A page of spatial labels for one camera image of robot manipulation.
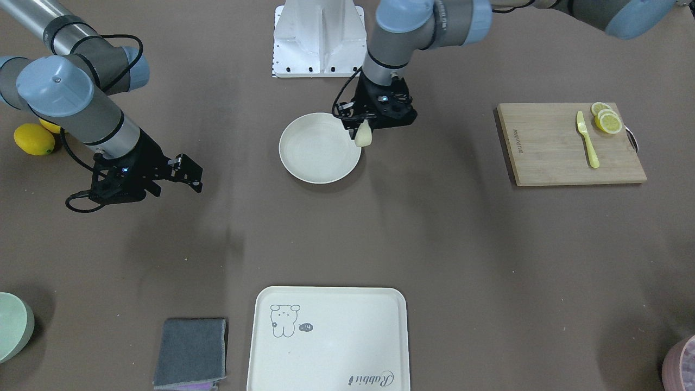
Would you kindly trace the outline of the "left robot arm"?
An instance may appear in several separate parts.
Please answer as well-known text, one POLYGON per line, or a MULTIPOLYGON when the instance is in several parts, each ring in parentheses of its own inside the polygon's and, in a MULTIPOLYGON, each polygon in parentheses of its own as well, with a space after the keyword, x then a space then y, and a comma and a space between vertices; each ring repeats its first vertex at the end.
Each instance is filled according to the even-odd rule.
POLYGON ((363 64, 355 69, 355 95, 333 102, 356 146, 371 143, 375 129, 412 124, 417 111, 405 81, 415 51, 482 41, 494 14, 534 7, 563 12, 607 35, 628 40, 655 27, 673 1, 381 1, 367 39, 363 64))

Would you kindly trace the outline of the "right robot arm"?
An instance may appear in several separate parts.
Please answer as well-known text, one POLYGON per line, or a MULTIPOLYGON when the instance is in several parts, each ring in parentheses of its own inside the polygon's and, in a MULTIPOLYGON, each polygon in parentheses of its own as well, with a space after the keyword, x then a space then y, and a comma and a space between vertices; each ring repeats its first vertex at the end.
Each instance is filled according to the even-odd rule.
POLYGON ((115 47, 57 1, 3 1, 2 9, 39 37, 50 55, 30 60, 2 57, 2 102, 33 113, 68 132, 93 153, 90 188, 72 194, 95 210, 159 196, 160 180, 202 190, 202 167, 186 154, 165 156, 161 147, 112 101, 149 81, 142 43, 115 47))

